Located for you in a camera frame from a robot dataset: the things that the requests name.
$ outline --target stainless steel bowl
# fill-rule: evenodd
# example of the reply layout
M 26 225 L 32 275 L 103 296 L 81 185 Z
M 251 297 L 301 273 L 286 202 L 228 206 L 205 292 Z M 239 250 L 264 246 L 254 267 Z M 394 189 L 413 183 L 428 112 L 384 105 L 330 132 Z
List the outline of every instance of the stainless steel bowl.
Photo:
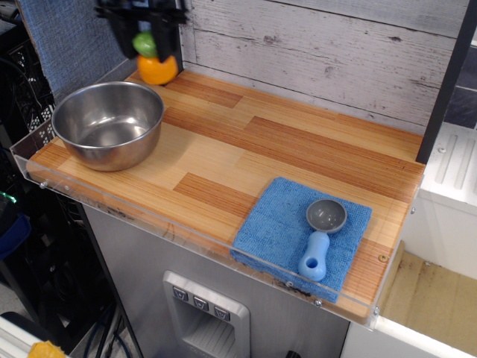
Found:
M 85 166 L 113 172 L 142 162 L 159 139 L 162 99 L 130 82 L 107 82 L 68 95 L 51 123 L 69 152 Z

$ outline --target toy fruit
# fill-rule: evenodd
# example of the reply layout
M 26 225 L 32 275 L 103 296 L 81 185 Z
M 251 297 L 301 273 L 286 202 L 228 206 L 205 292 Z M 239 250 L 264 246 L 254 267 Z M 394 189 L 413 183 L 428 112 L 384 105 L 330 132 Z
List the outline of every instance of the toy fruit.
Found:
M 31 346 L 28 358 L 65 358 L 65 354 L 50 341 L 38 342 Z
M 147 84 L 167 84 L 179 73 L 177 61 L 174 56 L 169 56 L 164 62 L 157 57 L 137 57 L 137 68 L 142 80 Z
M 138 53 L 146 58 L 157 57 L 157 48 L 152 33 L 143 31 L 133 38 L 133 47 Z

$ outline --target white wood panel wall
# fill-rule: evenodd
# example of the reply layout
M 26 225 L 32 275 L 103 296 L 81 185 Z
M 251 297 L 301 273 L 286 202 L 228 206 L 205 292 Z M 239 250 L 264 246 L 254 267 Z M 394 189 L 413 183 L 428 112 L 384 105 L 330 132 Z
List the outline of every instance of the white wood panel wall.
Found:
M 184 66 L 421 134 L 467 0 L 381 5 L 190 0 L 191 22 L 182 28 Z

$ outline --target shelf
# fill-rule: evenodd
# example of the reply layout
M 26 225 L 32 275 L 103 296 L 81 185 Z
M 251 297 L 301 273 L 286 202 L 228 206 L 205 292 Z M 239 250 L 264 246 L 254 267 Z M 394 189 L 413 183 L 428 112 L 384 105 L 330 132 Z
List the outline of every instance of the shelf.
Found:
M 137 75 L 128 81 L 141 83 Z M 166 112 L 158 146 L 144 162 L 122 172 L 90 170 L 46 122 L 12 147 L 24 176 L 372 327 L 389 258 L 422 178 L 424 166 L 414 161 L 422 137 L 191 72 L 150 87 Z M 373 209 L 343 289 L 314 283 L 338 294 L 335 304 L 230 256 L 248 213 L 280 176 Z

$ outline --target gray scoop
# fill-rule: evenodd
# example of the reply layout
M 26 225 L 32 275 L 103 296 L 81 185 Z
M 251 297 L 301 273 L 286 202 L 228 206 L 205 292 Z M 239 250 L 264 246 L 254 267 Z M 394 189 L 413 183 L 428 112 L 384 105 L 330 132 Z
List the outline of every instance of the gray scoop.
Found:
M 312 281 L 326 275 L 326 252 L 329 233 L 338 232 L 346 223 L 348 214 L 343 205 L 332 199 L 313 202 L 306 211 L 306 219 L 316 231 L 309 236 L 308 246 L 298 264 L 298 272 Z

